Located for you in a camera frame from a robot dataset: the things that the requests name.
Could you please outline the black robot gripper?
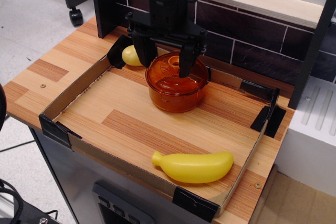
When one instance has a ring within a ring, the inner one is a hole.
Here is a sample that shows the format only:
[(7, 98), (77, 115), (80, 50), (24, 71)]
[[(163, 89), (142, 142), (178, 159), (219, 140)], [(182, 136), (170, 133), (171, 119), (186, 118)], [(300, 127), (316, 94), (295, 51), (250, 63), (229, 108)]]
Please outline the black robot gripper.
[(148, 68), (157, 56), (156, 43), (181, 49), (180, 78), (188, 77), (197, 57), (206, 50), (205, 29), (188, 17), (192, 0), (149, 0), (149, 12), (129, 12), (129, 34), (140, 63)]

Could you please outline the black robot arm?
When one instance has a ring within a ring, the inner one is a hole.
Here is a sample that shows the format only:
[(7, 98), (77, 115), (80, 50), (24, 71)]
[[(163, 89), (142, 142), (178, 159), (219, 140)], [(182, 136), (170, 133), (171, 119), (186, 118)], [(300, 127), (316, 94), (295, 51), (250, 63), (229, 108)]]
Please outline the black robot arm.
[(187, 77), (197, 57), (206, 50), (207, 30), (191, 21), (188, 5), (198, 0), (149, 0), (149, 12), (126, 14), (140, 63), (149, 67), (156, 57), (156, 44), (180, 50), (180, 77)]

